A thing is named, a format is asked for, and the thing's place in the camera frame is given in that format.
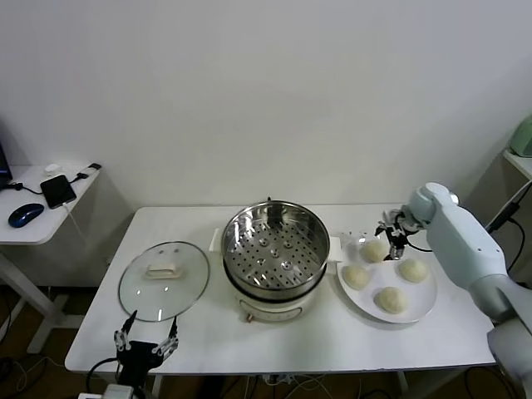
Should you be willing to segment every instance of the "smartphone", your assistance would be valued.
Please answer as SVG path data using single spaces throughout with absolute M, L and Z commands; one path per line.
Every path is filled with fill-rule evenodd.
M 58 208 L 76 199 L 76 193 L 65 175 L 43 181 L 41 190 L 50 209 Z

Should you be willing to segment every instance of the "glass lid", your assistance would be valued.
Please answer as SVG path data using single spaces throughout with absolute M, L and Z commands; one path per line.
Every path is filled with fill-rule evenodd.
M 145 322 L 160 322 L 190 308 L 209 282 L 205 253 L 184 241 L 158 244 L 133 259 L 122 274 L 122 307 Z

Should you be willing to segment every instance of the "computer mouse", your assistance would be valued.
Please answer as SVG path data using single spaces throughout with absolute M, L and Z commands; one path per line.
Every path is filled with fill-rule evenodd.
M 11 227 L 22 227 L 34 220 L 44 210 L 42 204 L 25 204 L 9 215 L 7 222 Z

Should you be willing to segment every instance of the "steamed bun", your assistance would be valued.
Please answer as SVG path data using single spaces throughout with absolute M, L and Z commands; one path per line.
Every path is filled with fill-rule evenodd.
M 367 262 L 382 262 L 388 255 L 388 246 L 381 239 L 374 239 L 362 246 L 361 254 Z
M 378 306 L 389 313 L 403 313 L 408 307 L 408 300 L 405 293 L 397 287 L 386 287 L 377 294 L 376 301 Z
M 399 274 L 407 281 L 420 283 L 428 275 L 429 270 L 421 260 L 407 259 L 399 265 Z
M 369 273 L 362 266 L 347 266 L 346 268 L 343 268 L 342 271 L 347 285 L 353 289 L 364 289 L 369 283 Z

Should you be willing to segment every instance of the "white robotic arm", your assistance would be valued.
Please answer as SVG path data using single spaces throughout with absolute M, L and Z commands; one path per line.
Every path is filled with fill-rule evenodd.
M 428 183 L 414 191 L 407 205 L 384 213 L 377 233 L 390 242 L 387 259 L 399 259 L 408 236 L 421 229 L 451 281 L 469 291 L 476 306 L 494 322 L 488 344 L 495 360 L 532 398 L 532 291 L 506 272 L 499 245 L 449 190 Z

